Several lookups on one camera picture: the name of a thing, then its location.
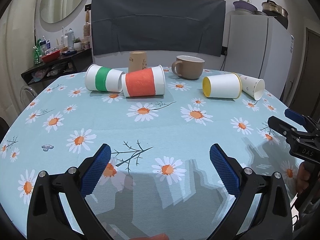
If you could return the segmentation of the white paper cup pink hearts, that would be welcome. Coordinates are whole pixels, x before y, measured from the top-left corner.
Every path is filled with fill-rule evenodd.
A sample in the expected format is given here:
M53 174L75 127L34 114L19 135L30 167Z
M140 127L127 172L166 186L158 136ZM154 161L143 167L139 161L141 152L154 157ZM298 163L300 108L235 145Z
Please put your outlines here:
M251 96L255 101L262 98L265 90L265 81L246 75L241 75L242 91Z

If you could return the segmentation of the white cup yellow inside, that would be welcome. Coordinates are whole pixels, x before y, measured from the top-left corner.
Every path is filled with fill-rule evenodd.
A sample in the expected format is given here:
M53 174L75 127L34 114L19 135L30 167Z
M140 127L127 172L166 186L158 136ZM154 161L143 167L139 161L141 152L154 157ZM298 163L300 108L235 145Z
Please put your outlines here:
M237 99L242 83L235 73L206 76L202 80L202 90L207 98Z

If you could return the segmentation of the white cup green band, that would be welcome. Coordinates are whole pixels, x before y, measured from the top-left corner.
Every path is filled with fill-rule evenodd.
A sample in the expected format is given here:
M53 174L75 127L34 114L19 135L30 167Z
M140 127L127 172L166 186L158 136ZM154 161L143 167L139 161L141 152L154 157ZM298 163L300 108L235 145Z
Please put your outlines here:
M124 72L117 69L91 64L86 71L85 86L90 91L120 93L123 74Z

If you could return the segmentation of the white cup orange band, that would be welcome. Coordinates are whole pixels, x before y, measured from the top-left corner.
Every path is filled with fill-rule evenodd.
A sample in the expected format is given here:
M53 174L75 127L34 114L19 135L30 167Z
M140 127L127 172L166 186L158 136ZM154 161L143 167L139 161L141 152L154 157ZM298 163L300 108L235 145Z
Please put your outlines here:
M161 65L121 76L123 94L127 98L164 95L165 75Z

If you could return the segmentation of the brown paper cup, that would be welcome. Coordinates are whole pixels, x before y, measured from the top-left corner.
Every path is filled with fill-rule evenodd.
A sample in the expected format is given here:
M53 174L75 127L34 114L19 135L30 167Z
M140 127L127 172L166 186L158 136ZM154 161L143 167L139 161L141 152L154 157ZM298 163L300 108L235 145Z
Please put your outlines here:
M146 51L131 51L129 56L129 73L145 69L147 66Z

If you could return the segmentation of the white refrigerator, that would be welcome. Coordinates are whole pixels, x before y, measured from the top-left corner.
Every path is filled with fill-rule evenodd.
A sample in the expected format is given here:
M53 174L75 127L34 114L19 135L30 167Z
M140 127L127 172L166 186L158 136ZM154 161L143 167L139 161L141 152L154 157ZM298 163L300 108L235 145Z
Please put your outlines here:
M266 90L280 98L293 46L293 36L274 17L232 15L224 70L263 79Z

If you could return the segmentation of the daisy print blue tablecloth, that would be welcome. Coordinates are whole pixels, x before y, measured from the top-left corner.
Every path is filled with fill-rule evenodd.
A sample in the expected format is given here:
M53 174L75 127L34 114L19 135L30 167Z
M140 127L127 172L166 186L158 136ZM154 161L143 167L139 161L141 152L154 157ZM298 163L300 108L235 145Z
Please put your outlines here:
M86 200L116 239L207 238L234 201L209 159L215 143L257 174L279 172L296 194L300 160L267 125L285 119L271 89L259 101L208 99L201 80L164 72L160 97L91 92L80 73L58 78L24 109L1 142L1 204L22 233L39 172L63 173L103 143L112 157Z

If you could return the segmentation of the metal steamer pot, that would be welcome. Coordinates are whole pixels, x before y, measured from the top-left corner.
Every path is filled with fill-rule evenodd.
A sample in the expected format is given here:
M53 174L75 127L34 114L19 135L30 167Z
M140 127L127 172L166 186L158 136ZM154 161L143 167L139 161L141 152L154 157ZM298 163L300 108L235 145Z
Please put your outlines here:
M283 16L285 18L288 18L289 14L288 14L287 10L272 0L267 0L267 1L263 2L261 4L261 6L262 6L263 10L273 11L273 12L280 14L281 16Z

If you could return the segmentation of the brown ceramic mug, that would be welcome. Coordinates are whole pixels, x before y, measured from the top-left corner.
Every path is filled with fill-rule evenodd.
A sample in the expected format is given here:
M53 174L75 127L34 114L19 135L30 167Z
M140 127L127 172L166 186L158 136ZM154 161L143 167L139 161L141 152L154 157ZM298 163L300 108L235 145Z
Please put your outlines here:
M178 77L197 80L203 73L205 61L201 58L179 55L171 65L171 71Z

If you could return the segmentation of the purple pot on fridge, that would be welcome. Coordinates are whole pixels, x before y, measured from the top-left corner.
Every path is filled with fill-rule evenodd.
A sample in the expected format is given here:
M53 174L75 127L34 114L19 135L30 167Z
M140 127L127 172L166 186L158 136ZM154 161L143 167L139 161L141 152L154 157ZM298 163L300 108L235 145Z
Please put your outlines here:
M253 15L255 11L257 11L257 7L252 5L249 2L238 0L233 2L235 13L238 15Z

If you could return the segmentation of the dark side shelf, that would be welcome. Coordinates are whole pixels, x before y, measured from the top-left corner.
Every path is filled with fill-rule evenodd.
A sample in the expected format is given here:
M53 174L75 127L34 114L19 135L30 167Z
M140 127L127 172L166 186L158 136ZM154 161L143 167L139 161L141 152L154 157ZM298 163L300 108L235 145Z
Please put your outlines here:
M27 85L43 83L58 77L85 71L93 63L92 50L80 50L72 55L61 55L58 59L33 66L21 74Z

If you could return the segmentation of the red bowl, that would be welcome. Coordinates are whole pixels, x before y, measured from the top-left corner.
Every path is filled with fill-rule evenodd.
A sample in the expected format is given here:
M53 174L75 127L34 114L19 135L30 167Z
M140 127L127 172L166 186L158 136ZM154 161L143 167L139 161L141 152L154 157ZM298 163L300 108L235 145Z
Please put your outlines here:
M60 57L60 50L56 50L49 54L44 55L41 59L44 63L49 63L57 60L59 57Z

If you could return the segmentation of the green plastic bottle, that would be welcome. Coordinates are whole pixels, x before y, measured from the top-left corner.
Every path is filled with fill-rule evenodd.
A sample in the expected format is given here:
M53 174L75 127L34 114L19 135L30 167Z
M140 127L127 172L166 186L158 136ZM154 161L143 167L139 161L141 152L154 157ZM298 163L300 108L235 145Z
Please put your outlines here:
M41 39L39 38L36 41L35 46L33 47L33 49L34 49L34 64L41 63L42 53L41 53L40 43L41 43Z

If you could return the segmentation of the small potted plant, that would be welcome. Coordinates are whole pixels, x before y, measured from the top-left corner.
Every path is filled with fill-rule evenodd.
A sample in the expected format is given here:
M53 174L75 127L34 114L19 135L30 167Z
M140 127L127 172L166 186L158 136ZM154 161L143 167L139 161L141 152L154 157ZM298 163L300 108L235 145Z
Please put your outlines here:
M76 38L73 42L73 49L78 51L78 50L81 50L81 39L80 38Z

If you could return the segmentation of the white thermos bottle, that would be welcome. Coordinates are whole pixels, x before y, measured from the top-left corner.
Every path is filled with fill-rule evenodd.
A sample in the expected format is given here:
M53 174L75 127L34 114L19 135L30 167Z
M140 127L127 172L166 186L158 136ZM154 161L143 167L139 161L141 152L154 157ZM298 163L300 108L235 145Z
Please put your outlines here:
M72 28L69 28L67 31L67 40L68 40L68 48L72 49L74 44L74 31Z

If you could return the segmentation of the dark grey cloth cover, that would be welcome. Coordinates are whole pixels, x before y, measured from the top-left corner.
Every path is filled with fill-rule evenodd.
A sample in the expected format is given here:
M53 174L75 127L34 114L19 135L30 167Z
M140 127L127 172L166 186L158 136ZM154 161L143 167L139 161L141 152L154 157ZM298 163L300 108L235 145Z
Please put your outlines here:
M92 0L93 54L167 50L220 56L224 0Z

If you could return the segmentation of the beige curtain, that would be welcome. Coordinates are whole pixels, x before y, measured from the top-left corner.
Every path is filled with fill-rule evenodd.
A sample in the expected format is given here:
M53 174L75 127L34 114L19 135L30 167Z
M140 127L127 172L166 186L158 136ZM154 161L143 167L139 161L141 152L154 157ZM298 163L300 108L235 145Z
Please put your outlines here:
M37 0L12 0L1 17L1 117L11 125L24 109L21 74L34 65Z

